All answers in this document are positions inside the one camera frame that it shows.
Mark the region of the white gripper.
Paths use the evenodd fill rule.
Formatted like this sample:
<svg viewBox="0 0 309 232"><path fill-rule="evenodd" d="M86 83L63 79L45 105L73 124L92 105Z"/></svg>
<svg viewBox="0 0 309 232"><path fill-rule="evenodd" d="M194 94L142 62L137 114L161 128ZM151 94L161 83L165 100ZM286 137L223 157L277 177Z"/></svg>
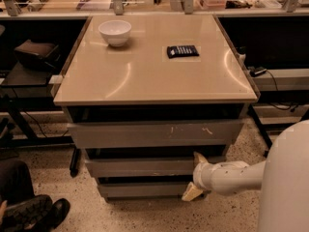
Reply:
<svg viewBox="0 0 309 232"><path fill-rule="evenodd" d="M212 190L212 173L214 165L209 163L207 159L198 152L194 152L194 164L197 165L193 171L193 182L187 185L182 196L182 201L192 201L200 196L204 190Z"/></svg>

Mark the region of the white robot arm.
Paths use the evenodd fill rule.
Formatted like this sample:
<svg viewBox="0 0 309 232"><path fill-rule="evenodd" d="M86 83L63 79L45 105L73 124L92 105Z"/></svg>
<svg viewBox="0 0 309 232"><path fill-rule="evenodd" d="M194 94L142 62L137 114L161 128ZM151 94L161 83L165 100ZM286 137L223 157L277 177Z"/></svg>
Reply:
<svg viewBox="0 0 309 232"><path fill-rule="evenodd" d="M257 232L309 232L309 121L283 130L267 158L249 165L244 161L212 164L196 153L193 181L183 194L191 201L206 190L232 195L261 192Z"/></svg>

